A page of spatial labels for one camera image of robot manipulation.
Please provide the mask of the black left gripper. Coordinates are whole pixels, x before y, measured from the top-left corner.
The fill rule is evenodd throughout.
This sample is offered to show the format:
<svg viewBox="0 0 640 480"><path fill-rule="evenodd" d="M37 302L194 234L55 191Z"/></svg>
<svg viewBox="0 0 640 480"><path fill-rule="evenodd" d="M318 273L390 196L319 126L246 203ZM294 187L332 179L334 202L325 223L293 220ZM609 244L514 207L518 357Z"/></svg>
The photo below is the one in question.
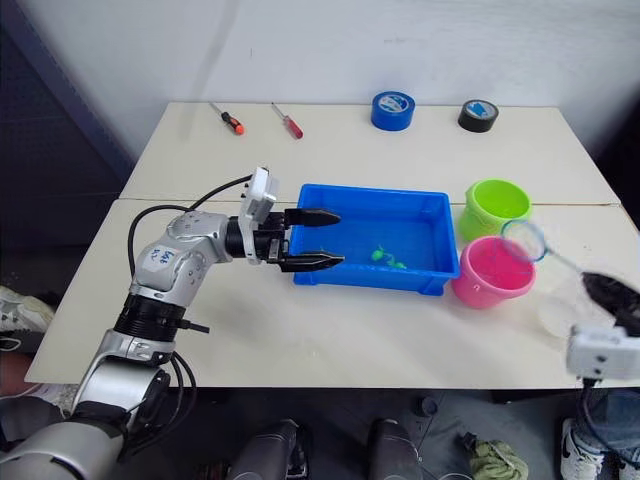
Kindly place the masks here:
<svg viewBox="0 0 640 480"><path fill-rule="evenodd" d="M340 221L339 215L319 208L290 208L281 212L271 212L253 231L256 258L269 264L277 264L285 273L314 272L332 268L343 262L345 257L329 252L288 255L286 232L295 225L323 227Z"/></svg>

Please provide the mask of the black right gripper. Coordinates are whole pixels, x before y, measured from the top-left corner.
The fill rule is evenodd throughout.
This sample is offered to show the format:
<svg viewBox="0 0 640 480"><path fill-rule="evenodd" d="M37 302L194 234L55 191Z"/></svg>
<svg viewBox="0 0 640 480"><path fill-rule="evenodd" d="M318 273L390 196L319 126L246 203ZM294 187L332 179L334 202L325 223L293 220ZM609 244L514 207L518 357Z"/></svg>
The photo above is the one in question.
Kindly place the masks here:
<svg viewBox="0 0 640 480"><path fill-rule="evenodd" d="M615 325L628 336L640 335L639 301L625 303L639 297L639 292L608 275L585 272L582 283L589 298L615 317Z"/></svg>

